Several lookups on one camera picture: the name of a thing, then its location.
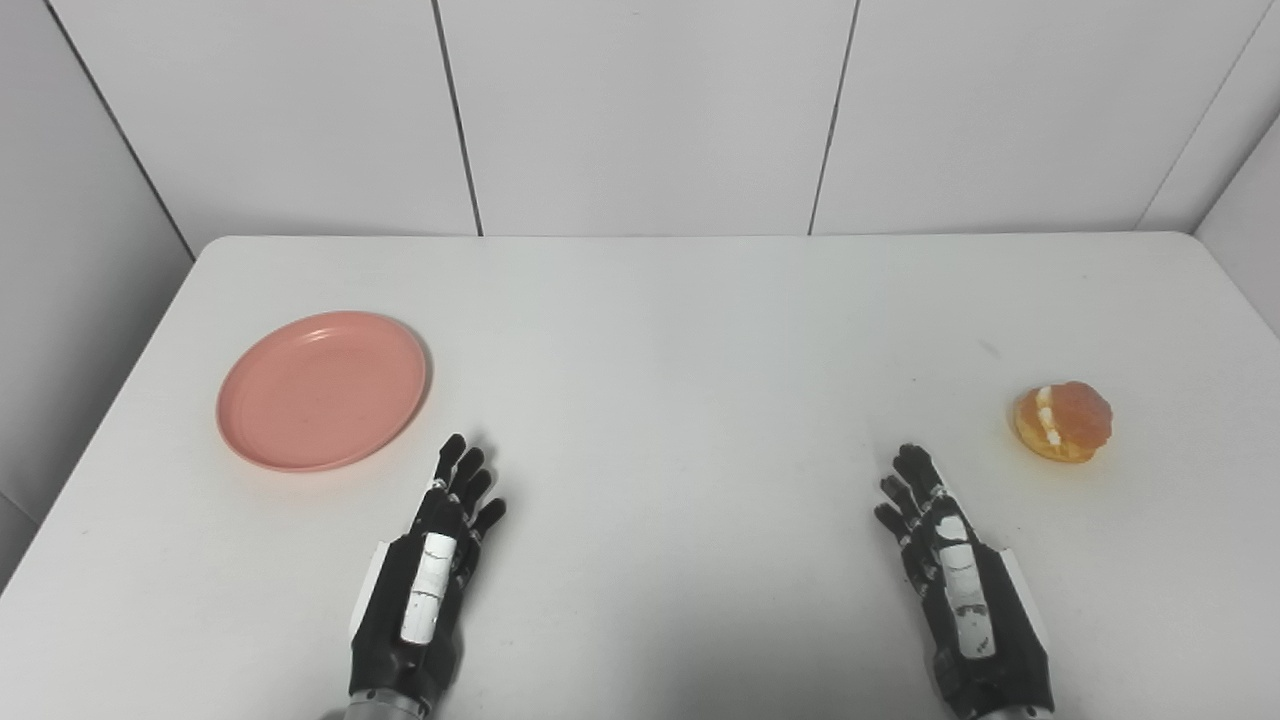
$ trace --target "white table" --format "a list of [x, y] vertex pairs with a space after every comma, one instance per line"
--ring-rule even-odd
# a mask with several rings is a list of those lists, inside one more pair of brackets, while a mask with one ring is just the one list
[[[425, 338], [425, 410], [347, 469], [238, 460], [227, 370], [343, 307]], [[1068, 378], [1116, 411], [1083, 466], [1006, 424]], [[453, 430], [493, 450], [511, 512], [444, 717], [947, 717], [870, 512], [906, 439], [1018, 551], [1061, 717], [1280, 700], [1280, 342], [1189, 237], [234, 238], [0, 597], [4, 715], [339, 710], [366, 561]]]

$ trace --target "cream filling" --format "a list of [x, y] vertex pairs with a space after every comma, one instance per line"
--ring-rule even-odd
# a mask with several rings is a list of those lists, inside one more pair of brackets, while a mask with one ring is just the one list
[[1036, 393], [1036, 415], [1039, 416], [1041, 427], [1044, 428], [1044, 438], [1053, 447], [1062, 445], [1062, 436], [1053, 424], [1053, 388], [1044, 386]]

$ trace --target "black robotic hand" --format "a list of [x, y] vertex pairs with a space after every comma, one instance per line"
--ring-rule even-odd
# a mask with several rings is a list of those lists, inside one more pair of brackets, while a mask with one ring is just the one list
[[900, 478], [881, 480], [892, 503], [877, 506], [876, 518], [897, 538], [920, 596], [942, 696], [961, 720], [1050, 717], [1048, 657], [1019, 594], [1016, 561], [978, 541], [928, 452], [904, 445], [893, 469]]
[[387, 548], [351, 642], [348, 719], [425, 717], [453, 683], [463, 589], [507, 511], [502, 500], [476, 511], [493, 484], [483, 465], [484, 452], [451, 437], [412, 525]]

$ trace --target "pink plate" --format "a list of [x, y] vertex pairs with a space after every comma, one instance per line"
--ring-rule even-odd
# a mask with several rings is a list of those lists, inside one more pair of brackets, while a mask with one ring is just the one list
[[340, 468], [399, 434], [426, 383], [422, 346], [396, 320], [312, 315], [241, 356], [218, 396], [218, 429], [241, 457], [271, 470]]

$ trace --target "bread roll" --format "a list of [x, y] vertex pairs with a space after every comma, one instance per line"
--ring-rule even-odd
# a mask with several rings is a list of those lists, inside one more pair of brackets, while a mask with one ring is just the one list
[[1044, 386], [1014, 406], [1023, 445], [1061, 462], [1087, 462], [1111, 438], [1111, 405], [1087, 383]]

